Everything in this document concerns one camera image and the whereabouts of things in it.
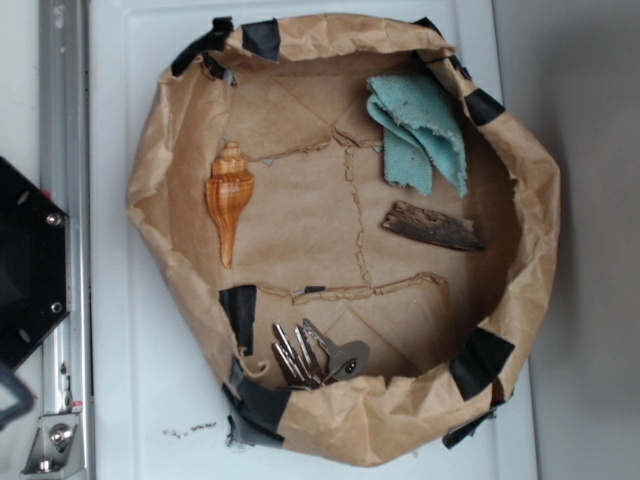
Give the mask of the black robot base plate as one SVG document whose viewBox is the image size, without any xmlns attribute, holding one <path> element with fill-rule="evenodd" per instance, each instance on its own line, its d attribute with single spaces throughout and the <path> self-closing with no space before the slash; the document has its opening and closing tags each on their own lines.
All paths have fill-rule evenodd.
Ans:
<svg viewBox="0 0 640 480">
<path fill-rule="evenodd" d="M 68 315 L 67 215 L 1 160 L 1 362 L 15 370 Z"/>
</svg>

